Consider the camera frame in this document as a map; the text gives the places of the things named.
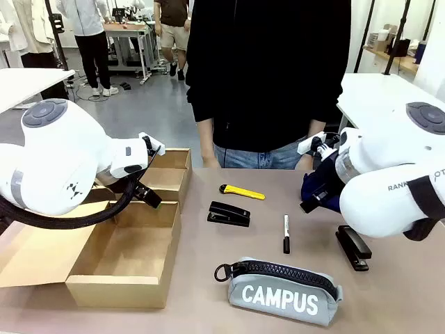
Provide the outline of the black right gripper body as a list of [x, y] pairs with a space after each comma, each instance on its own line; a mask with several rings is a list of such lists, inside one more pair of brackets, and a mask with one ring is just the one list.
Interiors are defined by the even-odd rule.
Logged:
[[335, 162], [339, 153], [335, 150], [329, 157], [321, 162], [314, 171], [316, 176], [316, 190], [313, 197], [320, 207], [339, 209], [339, 200], [344, 188], [344, 182], [337, 175]]

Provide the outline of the person's left hand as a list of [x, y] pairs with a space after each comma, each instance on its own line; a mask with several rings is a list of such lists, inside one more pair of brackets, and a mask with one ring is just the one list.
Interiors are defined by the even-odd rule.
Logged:
[[304, 154], [301, 156], [299, 162], [296, 164], [296, 170], [313, 170], [314, 169], [314, 158], [309, 154]]

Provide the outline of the person's right hand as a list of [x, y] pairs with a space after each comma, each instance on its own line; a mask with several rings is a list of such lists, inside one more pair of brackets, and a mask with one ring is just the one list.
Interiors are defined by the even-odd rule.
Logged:
[[213, 150], [202, 150], [201, 157], [205, 168], [220, 168], [219, 161]]

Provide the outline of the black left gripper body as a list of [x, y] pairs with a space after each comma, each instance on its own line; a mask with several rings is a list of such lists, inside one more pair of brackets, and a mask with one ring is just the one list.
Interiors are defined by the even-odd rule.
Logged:
[[98, 183], [110, 189], [112, 192], [126, 192], [128, 189], [133, 191], [140, 184], [140, 179], [146, 171], [147, 169], [145, 168], [123, 178], [117, 178], [112, 176], [110, 169], [107, 168], [98, 173]]

